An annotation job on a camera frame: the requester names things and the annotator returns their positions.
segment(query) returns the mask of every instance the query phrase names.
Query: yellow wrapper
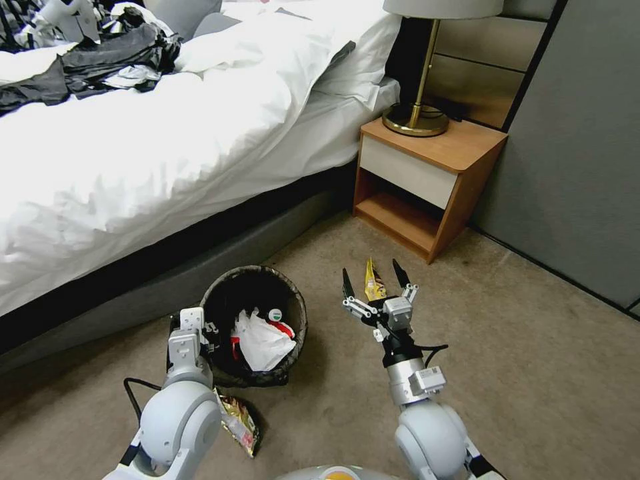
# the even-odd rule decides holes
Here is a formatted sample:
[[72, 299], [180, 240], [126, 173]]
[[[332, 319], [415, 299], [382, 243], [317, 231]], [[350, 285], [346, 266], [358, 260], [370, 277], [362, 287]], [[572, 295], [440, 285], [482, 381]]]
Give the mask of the yellow wrapper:
[[367, 271], [365, 273], [365, 294], [369, 301], [387, 298], [387, 288], [382, 283], [382, 279], [375, 270], [373, 259], [367, 260]]
[[220, 412], [222, 413], [222, 426], [242, 446], [248, 456], [253, 458], [260, 442], [261, 432], [251, 418], [247, 407], [237, 398], [216, 394]]

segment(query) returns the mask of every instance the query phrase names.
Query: table lamp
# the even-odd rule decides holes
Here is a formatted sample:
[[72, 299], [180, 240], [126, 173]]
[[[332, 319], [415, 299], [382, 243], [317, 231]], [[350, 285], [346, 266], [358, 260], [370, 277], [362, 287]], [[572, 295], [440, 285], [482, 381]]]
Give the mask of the table lamp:
[[433, 20], [418, 95], [414, 104], [396, 103], [384, 112], [382, 122], [387, 128], [412, 137], [434, 137], [447, 131], [447, 116], [422, 104], [440, 20], [492, 17], [502, 12], [503, 4], [504, 0], [385, 0], [383, 8], [390, 13]]

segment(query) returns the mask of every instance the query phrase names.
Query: carpet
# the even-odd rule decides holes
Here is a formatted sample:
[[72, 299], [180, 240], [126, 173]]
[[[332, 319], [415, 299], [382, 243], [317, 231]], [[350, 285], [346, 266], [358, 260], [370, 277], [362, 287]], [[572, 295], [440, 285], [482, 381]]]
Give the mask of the carpet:
[[[440, 400], [507, 478], [637, 476], [640, 323], [472, 231], [427, 266], [343, 213], [265, 262], [305, 297], [305, 348], [286, 387], [231, 391], [266, 422], [257, 457], [221, 432], [198, 480], [324, 463], [410, 478], [381, 346], [341, 307], [342, 268], [361, 294], [368, 256], [390, 292], [392, 258], [420, 285], [416, 341], [450, 344], [432, 362], [449, 382]], [[166, 341], [158, 319], [2, 375], [0, 479], [101, 479], [115, 468], [137, 427], [122, 379], [161, 383]]]

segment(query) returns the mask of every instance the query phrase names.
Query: nightstand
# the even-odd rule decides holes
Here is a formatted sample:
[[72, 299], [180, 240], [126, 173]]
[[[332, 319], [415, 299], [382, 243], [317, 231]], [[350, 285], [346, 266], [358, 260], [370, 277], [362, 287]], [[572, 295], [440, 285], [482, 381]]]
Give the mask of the nightstand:
[[437, 137], [361, 129], [353, 214], [428, 263], [464, 230], [507, 135], [452, 121]]

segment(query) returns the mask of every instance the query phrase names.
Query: white drawer front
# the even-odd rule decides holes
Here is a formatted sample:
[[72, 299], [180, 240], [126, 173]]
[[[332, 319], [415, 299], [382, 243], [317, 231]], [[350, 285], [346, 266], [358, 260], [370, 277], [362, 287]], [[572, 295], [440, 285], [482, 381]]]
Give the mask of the white drawer front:
[[457, 175], [388, 147], [362, 138], [360, 167], [444, 209]]

